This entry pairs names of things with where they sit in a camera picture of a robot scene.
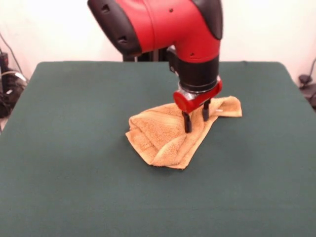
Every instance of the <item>red robot arm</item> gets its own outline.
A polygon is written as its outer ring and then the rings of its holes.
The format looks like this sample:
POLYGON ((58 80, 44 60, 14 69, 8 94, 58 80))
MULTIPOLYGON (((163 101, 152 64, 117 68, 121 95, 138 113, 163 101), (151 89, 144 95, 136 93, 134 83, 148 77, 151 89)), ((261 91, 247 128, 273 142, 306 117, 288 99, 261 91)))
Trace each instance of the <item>red robot arm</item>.
POLYGON ((220 0, 88 0, 88 6, 111 43, 123 55, 169 47, 169 67, 179 77, 174 100, 191 131, 188 114, 221 91, 220 0))

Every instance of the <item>green tablecloth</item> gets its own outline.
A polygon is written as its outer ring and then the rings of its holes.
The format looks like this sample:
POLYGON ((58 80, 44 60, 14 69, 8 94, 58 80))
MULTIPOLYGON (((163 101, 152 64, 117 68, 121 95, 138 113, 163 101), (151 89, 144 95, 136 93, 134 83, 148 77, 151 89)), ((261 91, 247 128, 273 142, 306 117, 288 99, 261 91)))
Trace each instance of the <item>green tablecloth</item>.
POLYGON ((316 115, 278 63, 228 62, 184 171, 146 165, 128 119, 172 102, 166 63, 41 63, 0 136, 1 237, 315 237, 316 115))

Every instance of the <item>black cable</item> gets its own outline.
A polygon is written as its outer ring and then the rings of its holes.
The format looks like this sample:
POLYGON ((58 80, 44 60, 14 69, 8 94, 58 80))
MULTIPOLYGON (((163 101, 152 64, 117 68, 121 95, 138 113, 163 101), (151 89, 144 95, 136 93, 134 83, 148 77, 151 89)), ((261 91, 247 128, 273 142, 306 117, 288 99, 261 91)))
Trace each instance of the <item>black cable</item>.
POLYGON ((310 77, 311 77, 311 76, 312 76, 312 74, 313 74, 315 63, 316 63, 316 58, 314 59, 313 64, 312 64, 310 77))
POLYGON ((0 38, 2 39, 3 43, 4 43, 4 44, 8 47, 8 49, 10 50, 10 52, 11 52, 13 58, 14 58, 14 61, 16 62, 16 65, 18 66, 18 68, 19 68, 19 70, 20 70, 20 73, 22 73, 21 67, 20 67, 20 65, 19 65, 19 63, 18 63, 18 60, 16 60, 16 57, 15 57, 15 55, 14 55, 14 53, 13 53, 12 48, 11 48, 11 47, 8 45, 8 43, 5 41, 5 39, 3 38, 1 32, 0 32, 0 38))
MULTIPOLYGON (((310 72, 310 74, 309 74, 309 76, 308 76, 309 79, 312 79, 312 74, 313 74, 313 71, 314 71, 315 63, 316 63, 316 58, 314 59, 314 61, 313 61, 313 63, 312 63, 311 72, 310 72)), ((303 84, 303 87, 305 87, 305 86, 306 86, 307 84, 309 84, 309 83, 310 83, 310 81, 307 80, 307 81, 303 84)))

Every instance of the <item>towel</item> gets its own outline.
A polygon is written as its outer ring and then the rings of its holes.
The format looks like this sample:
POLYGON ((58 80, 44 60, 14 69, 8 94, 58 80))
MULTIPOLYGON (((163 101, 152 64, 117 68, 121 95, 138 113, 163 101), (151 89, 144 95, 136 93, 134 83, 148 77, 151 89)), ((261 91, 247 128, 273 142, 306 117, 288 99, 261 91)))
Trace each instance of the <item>towel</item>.
POLYGON ((148 165, 185 169, 218 117, 242 116, 241 103, 233 96, 212 98, 206 122, 202 108, 190 114, 191 133, 185 133, 181 110, 170 103, 132 116, 126 136, 148 165))

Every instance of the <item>white wall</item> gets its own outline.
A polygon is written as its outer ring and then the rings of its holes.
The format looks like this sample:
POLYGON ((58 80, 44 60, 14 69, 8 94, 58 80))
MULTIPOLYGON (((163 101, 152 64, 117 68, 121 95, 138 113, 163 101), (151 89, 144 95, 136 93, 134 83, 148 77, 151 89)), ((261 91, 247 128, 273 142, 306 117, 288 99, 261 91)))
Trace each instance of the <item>white wall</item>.
MULTIPOLYGON (((27 77, 41 61, 121 61, 86 1, 0 0, 0 31, 27 77)), ((222 2, 222 61, 279 61, 294 80, 309 72, 316 57, 316 0, 222 2)))

